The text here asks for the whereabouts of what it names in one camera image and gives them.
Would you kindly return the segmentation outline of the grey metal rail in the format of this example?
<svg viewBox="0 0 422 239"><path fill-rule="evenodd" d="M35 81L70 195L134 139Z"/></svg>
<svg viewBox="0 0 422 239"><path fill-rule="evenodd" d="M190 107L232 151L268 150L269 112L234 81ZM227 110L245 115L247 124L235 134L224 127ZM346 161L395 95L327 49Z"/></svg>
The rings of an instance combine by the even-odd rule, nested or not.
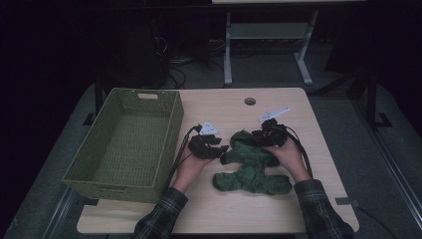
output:
<svg viewBox="0 0 422 239"><path fill-rule="evenodd" d="M53 216L51 217L44 233L42 239L56 239L60 233L66 217L69 213L69 210L72 207L72 203L76 197L76 192L69 186L65 187L64 193L60 198Z"/></svg>
<svg viewBox="0 0 422 239"><path fill-rule="evenodd" d="M373 126L366 119L365 111L361 103L352 101L351 104L354 110L358 113L359 120L361 121L362 125L365 127L366 131L374 141L376 148L383 158L387 171L396 184L396 187L400 192L406 206L408 207L408 210L410 211L414 221L422 231L422 200L417 197L403 171L397 164L395 157L387 148L387 145L381 137L378 128Z"/></svg>

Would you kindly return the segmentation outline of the dark box-shaped equipment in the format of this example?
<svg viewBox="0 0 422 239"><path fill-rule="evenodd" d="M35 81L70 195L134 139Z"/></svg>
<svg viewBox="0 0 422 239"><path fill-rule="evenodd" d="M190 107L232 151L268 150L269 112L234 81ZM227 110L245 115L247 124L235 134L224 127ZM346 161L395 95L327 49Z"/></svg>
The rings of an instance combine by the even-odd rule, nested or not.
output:
<svg viewBox="0 0 422 239"><path fill-rule="evenodd" d="M98 71L113 87L159 89L165 84L147 17L108 15L93 28Z"/></svg>

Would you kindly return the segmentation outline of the green woven basket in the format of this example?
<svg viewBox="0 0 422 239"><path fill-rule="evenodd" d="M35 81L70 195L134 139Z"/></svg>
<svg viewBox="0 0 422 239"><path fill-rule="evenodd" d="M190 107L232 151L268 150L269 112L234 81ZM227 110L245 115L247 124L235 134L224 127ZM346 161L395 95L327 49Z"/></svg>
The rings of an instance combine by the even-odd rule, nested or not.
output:
<svg viewBox="0 0 422 239"><path fill-rule="evenodd" d="M156 202L183 115L176 91L112 89L63 181L88 198Z"/></svg>

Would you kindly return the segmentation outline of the black metal stand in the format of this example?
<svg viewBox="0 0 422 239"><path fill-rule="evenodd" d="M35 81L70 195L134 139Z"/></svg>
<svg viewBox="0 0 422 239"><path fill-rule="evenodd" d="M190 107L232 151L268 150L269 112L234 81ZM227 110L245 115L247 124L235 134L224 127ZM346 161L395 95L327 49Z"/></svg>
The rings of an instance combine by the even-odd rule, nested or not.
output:
<svg viewBox="0 0 422 239"><path fill-rule="evenodd" d="M102 87L102 81L100 77L97 77L95 80L94 91L95 91L95 111L86 116L84 125L92 125L103 106L103 87Z"/></svg>
<svg viewBox="0 0 422 239"><path fill-rule="evenodd" d="M376 111L377 99L377 81L376 75L372 69L367 71L367 95L366 95L366 113L365 118L373 130L380 127L392 127L392 123L385 113Z"/></svg>

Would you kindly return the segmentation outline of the person's right hand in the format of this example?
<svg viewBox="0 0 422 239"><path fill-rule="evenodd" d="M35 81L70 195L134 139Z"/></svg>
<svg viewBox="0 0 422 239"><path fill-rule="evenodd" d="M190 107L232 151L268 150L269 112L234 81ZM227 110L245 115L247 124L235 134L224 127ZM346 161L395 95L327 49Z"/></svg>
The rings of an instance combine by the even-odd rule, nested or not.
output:
<svg viewBox="0 0 422 239"><path fill-rule="evenodd" d="M312 178L306 169L298 146L290 138L282 146L265 146L265 150L269 151L279 161L295 183Z"/></svg>

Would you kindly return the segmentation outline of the grey metal desk frame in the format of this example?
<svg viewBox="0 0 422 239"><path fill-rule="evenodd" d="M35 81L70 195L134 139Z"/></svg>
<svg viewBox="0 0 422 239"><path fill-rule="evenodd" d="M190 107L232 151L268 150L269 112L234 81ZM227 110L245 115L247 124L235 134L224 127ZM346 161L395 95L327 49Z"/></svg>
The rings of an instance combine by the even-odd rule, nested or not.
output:
<svg viewBox="0 0 422 239"><path fill-rule="evenodd" d="M351 5L363 3L365 0L211 0L213 7L227 7L225 22L225 52L223 56L224 85L233 85L232 51L233 40L301 40L302 47L294 52L295 61L302 80L306 86L314 82L307 68L305 57L315 29L318 13L323 8L337 5ZM236 10L297 11L309 8L310 16L303 22L276 23L240 23L234 22L233 13Z"/></svg>

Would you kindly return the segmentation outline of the green plush garment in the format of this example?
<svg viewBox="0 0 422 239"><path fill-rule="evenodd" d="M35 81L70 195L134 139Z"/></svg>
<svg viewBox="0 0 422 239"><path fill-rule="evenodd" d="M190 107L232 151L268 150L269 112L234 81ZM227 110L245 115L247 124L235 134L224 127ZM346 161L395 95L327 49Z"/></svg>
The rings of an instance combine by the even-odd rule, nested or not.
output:
<svg viewBox="0 0 422 239"><path fill-rule="evenodd" d="M230 146L231 149L221 155L220 162L240 163L240 167L234 172L215 173L212 183L217 190L245 190L266 195L282 195L292 190L290 179L286 175L269 175L265 172L271 162L277 159L267 150L257 146L251 133L245 130L234 133Z"/></svg>

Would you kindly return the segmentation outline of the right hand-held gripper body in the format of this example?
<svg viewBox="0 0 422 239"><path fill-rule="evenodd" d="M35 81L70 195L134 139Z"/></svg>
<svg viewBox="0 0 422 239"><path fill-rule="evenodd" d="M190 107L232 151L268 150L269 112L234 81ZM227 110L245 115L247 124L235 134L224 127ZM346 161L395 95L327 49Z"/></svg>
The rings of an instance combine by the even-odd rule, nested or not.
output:
<svg viewBox="0 0 422 239"><path fill-rule="evenodd" d="M284 108L266 112L259 118L261 131L264 135L258 137L265 138L268 141L268 146L282 146L286 142L288 137L287 128L283 124L279 124L276 117L287 113L289 110L290 108Z"/></svg>

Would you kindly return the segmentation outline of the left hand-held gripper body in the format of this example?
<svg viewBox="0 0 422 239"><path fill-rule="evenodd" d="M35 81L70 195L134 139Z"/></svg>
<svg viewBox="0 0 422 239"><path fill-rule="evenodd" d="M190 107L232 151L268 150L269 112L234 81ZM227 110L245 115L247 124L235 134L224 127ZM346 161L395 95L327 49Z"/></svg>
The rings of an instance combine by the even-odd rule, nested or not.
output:
<svg viewBox="0 0 422 239"><path fill-rule="evenodd" d="M212 144L212 139L217 137L218 130L209 122L206 121L204 124L199 124L194 128L198 132L194 135L188 144L188 148L198 158L211 159L217 158L216 145Z"/></svg>

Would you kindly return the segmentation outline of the person's left hand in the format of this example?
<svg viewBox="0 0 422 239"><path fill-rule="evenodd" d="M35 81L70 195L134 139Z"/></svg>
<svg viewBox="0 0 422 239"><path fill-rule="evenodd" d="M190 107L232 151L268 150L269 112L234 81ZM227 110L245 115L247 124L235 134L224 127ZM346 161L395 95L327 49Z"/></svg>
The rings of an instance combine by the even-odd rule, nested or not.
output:
<svg viewBox="0 0 422 239"><path fill-rule="evenodd" d="M172 186L181 193L185 193L200 175L203 168L212 161L213 159L198 158L192 154L189 148L185 148Z"/></svg>

